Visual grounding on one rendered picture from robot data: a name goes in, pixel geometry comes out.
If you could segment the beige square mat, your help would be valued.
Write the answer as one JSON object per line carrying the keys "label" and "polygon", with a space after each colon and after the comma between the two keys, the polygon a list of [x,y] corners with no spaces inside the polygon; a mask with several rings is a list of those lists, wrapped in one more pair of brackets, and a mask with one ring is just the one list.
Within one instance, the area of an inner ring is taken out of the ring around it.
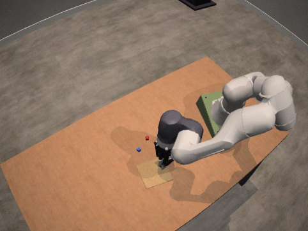
{"label": "beige square mat", "polygon": [[158,161],[159,158],[156,158],[136,165],[146,189],[173,180],[167,167],[163,170],[158,167]]}

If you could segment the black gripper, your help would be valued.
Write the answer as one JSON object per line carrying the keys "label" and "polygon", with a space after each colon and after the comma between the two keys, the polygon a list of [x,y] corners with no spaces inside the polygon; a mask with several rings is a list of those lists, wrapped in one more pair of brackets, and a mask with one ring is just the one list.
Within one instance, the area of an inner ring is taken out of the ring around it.
{"label": "black gripper", "polygon": [[162,165],[161,170],[163,170],[166,168],[166,166],[171,164],[172,161],[174,161],[171,155],[172,149],[168,149],[168,151],[166,151],[157,144],[157,141],[155,141],[154,144],[155,144],[156,156],[159,158],[158,167]]}

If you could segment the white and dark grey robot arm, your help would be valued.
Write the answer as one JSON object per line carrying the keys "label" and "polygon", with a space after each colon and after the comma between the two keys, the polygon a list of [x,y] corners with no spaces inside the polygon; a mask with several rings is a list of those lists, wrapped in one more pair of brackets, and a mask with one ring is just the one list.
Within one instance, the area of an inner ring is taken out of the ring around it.
{"label": "white and dark grey robot arm", "polygon": [[[172,149],[175,162],[188,165],[227,151],[274,126],[279,131],[292,129],[296,112],[291,84],[280,75],[260,76],[264,75],[252,72],[224,85],[223,99],[212,101],[212,119],[222,126],[212,139],[201,142],[204,130],[199,122],[183,117],[177,110],[168,110],[158,124],[157,144],[166,151]],[[246,101],[254,97],[261,103],[244,108]]]}

